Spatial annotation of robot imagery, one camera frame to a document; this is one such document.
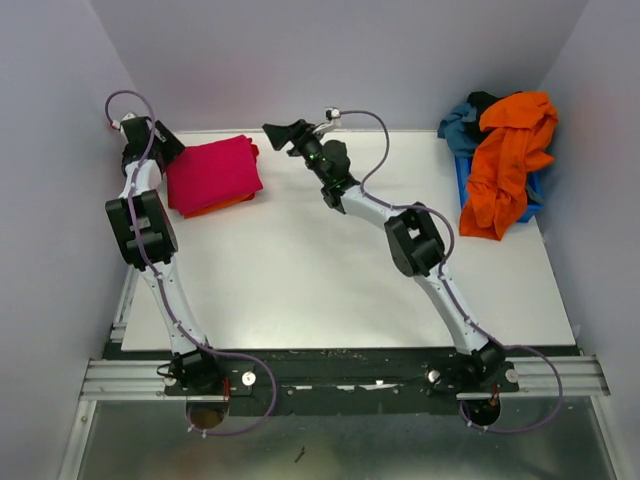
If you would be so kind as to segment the magenta t shirt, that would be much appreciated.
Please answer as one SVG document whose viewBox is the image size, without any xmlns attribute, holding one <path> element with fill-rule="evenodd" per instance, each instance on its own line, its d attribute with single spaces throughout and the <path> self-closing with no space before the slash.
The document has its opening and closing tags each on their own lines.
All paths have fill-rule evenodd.
<svg viewBox="0 0 640 480">
<path fill-rule="evenodd" d="M 245 135 L 190 146 L 167 168 L 167 197 L 181 215 L 263 189 Z"/>
</svg>

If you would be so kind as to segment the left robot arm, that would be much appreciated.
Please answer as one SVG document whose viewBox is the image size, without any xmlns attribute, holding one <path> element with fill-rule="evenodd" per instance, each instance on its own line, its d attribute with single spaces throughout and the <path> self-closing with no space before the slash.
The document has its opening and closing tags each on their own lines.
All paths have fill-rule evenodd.
<svg viewBox="0 0 640 480">
<path fill-rule="evenodd" d="M 212 394 L 223 374 L 208 352 L 178 274 L 178 244 L 158 188 L 166 166 L 184 145 L 159 121 L 129 113 L 113 127 L 124 136 L 123 190 L 105 210 L 125 263 L 139 271 L 160 310 L 170 342 L 171 360 L 157 373 L 165 384 L 190 394 Z"/>
</svg>

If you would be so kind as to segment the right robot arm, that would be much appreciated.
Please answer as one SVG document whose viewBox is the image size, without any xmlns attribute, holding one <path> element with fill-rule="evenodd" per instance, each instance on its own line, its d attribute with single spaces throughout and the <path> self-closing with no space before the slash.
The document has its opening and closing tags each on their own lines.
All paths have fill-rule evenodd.
<svg viewBox="0 0 640 480">
<path fill-rule="evenodd" d="M 446 264 L 454 241 L 444 242 L 433 218 L 446 219 L 439 212 L 417 202 L 394 205 L 375 197 L 365 188 L 365 179 L 351 173 L 347 146 L 338 140 L 323 139 L 337 128 L 340 114 L 332 110 L 327 119 L 312 124 L 299 119 L 289 125 L 265 123 L 262 130 L 276 151 L 301 157 L 320 181 L 327 206 L 343 215 L 359 218 L 382 230 L 391 260 L 397 270 L 413 279 L 439 313 L 456 354 L 449 367 L 438 367 L 427 376 L 434 385 L 464 391 L 485 386 L 494 380 L 505 362 L 505 350 L 481 330 L 465 308 Z"/>
</svg>

